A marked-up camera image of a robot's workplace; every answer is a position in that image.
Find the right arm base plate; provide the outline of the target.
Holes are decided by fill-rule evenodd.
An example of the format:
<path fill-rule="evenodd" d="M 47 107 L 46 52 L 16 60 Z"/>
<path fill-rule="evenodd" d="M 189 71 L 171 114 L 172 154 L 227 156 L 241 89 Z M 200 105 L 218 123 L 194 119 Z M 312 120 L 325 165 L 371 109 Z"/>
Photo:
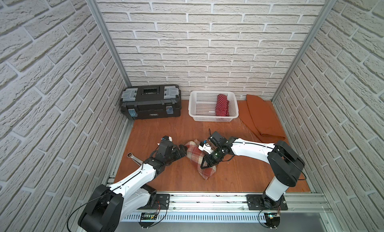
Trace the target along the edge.
<path fill-rule="evenodd" d="M 250 211 L 261 210 L 281 210 L 287 211 L 288 206 L 284 195 L 282 195 L 277 201 L 273 201 L 267 195 L 246 195 L 248 208 Z"/>

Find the red plaid skirt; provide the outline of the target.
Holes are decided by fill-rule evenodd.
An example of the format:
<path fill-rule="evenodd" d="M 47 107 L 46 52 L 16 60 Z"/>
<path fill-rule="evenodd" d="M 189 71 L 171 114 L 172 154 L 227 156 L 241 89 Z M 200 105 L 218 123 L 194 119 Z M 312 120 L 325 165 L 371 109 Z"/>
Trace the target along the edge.
<path fill-rule="evenodd" d="M 201 164 L 205 153 L 199 149 L 200 142 L 198 140 L 190 141 L 185 144 L 187 147 L 187 158 L 192 162 L 195 169 L 203 177 L 204 180 L 208 180 L 216 171 L 217 166 L 213 166 L 207 169 L 201 169 Z"/>

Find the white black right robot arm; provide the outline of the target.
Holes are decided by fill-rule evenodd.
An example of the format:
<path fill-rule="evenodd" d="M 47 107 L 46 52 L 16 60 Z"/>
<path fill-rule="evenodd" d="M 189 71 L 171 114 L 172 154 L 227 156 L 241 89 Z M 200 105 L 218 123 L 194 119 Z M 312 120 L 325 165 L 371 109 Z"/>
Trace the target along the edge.
<path fill-rule="evenodd" d="M 304 160 L 284 141 L 275 143 L 257 143 L 241 138 L 226 139 L 218 132 L 199 144 L 199 149 L 205 152 L 201 169 L 207 169 L 224 161 L 230 155 L 253 158 L 269 164 L 274 177 L 262 194 L 264 207 L 272 207 L 280 202 L 288 188 L 296 186 L 301 176 L 307 179 L 303 172 Z"/>

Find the red polka dot skirt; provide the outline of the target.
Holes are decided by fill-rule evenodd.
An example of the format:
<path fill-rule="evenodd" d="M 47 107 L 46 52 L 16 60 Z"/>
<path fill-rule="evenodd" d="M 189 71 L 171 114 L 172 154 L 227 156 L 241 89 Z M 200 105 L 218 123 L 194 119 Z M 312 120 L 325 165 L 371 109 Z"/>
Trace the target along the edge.
<path fill-rule="evenodd" d="M 228 100 L 227 95 L 219 94 L 217 96 L 215 114 L 218 117 L 228 117 L 229 116 L 229 100 Z"/>

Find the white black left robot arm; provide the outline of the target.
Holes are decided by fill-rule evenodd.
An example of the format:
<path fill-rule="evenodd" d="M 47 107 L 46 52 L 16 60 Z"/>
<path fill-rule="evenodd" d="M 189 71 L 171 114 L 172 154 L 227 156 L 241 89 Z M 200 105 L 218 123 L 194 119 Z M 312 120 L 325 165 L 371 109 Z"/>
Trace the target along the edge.
<path fill-rule="evenodd" d="M 76 208 L 82 213 L 78 226 L 87 232 L 113 232 L 127 215 L 152 203 L 156 190 L 148 185 L 167 166 L 185 157 L 188 148 L 175 145 L 171 137 L 161 139 L 150 157 L 142 161 L 139 168 L 124 179 L 110 185 L 99 185 L 90 200 Z"/>

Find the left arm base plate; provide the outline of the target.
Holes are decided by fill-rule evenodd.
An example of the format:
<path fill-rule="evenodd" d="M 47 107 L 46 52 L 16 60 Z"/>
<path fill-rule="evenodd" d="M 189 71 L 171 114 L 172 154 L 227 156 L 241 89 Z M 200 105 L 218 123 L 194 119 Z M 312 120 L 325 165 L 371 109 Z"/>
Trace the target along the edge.
<path fill-rule="evenodd" d="M 170 194 L 156 194 L 154 197 L 150 197 L 149 202 L 141 207 L 140 210 L 167 210 L 170 204 Z"/>

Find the orange brown skirt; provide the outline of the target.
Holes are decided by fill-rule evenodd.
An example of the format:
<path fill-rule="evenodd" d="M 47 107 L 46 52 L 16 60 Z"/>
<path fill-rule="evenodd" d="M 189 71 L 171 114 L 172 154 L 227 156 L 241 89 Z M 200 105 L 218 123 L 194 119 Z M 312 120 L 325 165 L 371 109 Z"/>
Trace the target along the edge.
<path fill-rule="evenodd" d="M 262 143 L 285 141 L 286 133 L 270 101 L 247 95 L 238 102 L 239 118 Z"/>

